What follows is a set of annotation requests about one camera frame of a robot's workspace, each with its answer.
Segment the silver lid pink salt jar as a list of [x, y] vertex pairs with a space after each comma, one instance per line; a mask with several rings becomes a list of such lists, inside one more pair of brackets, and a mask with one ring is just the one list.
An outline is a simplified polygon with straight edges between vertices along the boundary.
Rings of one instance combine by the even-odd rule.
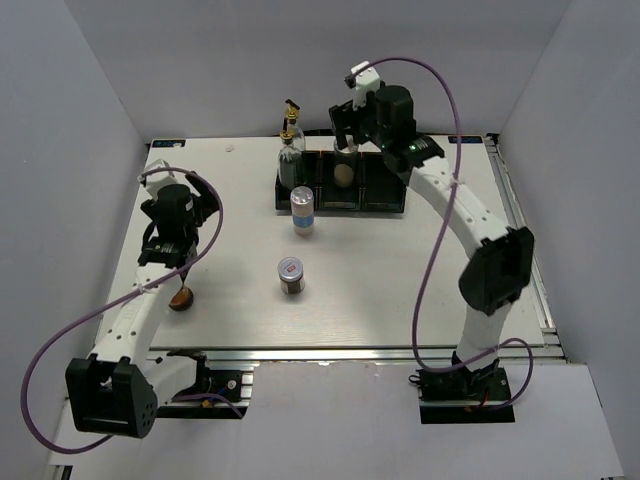
[[358, 162], [358, 146], [351, 135], [346, 136], [347, 145], [340, 148], [334, 141], [334, 183], [339, 188], [347, 188], [354, 182]]

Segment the glass bottle with brown sauce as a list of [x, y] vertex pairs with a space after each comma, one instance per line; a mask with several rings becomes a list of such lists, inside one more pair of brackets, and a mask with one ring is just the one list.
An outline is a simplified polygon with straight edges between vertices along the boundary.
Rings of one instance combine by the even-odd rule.
[[278, 153], [278, 177], [288, 190], [293, 190], [298, 185], [298, 169], [302, 162], [302, 153], [296, 147], [294, 138], [294, 130], [288, 120], [284, 119], [280, 131], [282, 146]]

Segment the blue label spice jar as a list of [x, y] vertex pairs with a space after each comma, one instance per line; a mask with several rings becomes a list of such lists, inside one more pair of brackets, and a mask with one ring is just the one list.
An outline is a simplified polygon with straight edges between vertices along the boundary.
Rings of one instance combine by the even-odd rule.
[[290, 193], [290, 207], [294, 231], [310, 235], [314, 228], [314, 193], [307, 186], [295, 187]]

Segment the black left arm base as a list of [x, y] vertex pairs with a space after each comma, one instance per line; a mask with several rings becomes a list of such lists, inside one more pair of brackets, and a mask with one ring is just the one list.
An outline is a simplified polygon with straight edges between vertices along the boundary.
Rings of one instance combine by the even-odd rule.
[[247, 413], [253, 371], [211, 360], [203, 351], [174, 349], [156, 358], [153, 385], [162, 419], [233, 419]]

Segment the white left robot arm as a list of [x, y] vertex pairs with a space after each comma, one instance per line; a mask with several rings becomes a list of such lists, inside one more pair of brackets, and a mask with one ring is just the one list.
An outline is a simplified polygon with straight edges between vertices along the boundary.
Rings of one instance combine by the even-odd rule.
[[173, 314], [175, 295], [186, 288], [191, 266], [207, 254], [198, 230], [211, 215], [223, 214], [211, 185], [193, 171], [186, 181], [170, 176], [149, 181], [150, 197], [141, 209], [151, 222], [143, 234], [141, 253], [130, 292], [107, 333], [85, 359], [70, 361], [65, 380], [74, 425], [81, 432], [143, 438], [159, 409], [182, 391], [199, 399], [211, 387], [211, 374], [189, 357], [164, 356], [155, 361], [149, 350], [160, 324]]

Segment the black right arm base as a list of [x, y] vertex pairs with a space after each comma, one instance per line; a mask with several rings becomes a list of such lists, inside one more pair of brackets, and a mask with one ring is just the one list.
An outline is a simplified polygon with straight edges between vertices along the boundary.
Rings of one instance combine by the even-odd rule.
[[504, 368], [498, 368], [471, 386], [458, 371], [436, 374], [417, 370], [408, 377], [418, 390], [423, 425], [508, 424], [515, 422], [512, 405], [498, 409], [511, 399]]

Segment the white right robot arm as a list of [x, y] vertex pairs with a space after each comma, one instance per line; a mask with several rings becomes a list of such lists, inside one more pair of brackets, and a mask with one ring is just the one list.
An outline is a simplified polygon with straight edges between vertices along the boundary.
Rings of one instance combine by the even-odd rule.
[[472, 399], [488, 385], [497, 364], [506, 318], [529, 285], [534, 236], [497, 217], [463, 184], [432, 137], [419, 134], [409, 90], [399, 85], [355, 87], [351, 100], [330, 108], [339, 146], [372, 143], [389, 171], [441, 216], [467, 255], [458, 288], [466, 307], [454, 351], [453, 390]]

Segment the blue logo sticker right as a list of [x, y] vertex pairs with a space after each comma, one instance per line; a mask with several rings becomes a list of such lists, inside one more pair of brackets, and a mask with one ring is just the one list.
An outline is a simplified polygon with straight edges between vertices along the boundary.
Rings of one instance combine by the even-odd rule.
[[448, 141], [450, 144], [456, 144], [460, 141], [462, 144], [483, 144], [484, 139], [481, 136], [476, 135], [462, 135], [458, 138], [456, 135], [449, 135]]

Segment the blue logo sticker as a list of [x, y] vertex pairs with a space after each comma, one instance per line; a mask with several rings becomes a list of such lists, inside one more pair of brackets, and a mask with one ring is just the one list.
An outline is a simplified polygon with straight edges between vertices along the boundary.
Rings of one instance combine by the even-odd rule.
[[462, 144], [483, 144], [484, 139], [481, 136], [476, 135], [462, 135], [458, 138], [456, 135], [449, 135], [448, 141], [450, 144], [456, 144], [460, 141]]
[[185, 139], [155, 139], [151, 142], [151, 147], [157, 148], [183, 148], [186, 145]]

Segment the black three-compartment organizer tray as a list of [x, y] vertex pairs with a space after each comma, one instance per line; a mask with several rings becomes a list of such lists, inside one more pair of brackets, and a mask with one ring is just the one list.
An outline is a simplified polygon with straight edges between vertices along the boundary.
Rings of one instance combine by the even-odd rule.
[[328, 150], [291, 150], [280, 155], [274, 206], [291, 209], [291, 189], [312, 192], [317, 212], [402, 214], [407, 187], [388, 170], [379, 152], [340, 154]]

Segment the blue logo sticker left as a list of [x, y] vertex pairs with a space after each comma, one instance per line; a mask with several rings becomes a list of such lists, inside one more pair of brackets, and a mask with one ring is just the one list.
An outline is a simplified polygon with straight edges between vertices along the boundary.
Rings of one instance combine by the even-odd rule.
[[183, 148], [186, 145], [185, 139], [155, 139], [151, 142], [151, 147], [157, 148]]

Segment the small brown spice jar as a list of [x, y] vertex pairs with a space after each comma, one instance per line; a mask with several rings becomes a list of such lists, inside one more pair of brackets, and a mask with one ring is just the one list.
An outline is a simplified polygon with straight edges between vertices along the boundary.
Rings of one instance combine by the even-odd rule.
[[182, 284], [180, 289], [171, 298], [168, 306], [176, 312], [183, 312], [190, 309], [194, 303], [194, 293], [186, 284]]

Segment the red lid dark spice jar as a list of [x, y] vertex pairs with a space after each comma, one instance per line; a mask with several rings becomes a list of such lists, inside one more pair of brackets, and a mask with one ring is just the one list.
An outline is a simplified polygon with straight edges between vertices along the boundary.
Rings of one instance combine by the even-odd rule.
[[303, 264], [297, 257], [285, 257], [277, 266], [281, 289], [285, 294], [299, 294], [304, 290]]

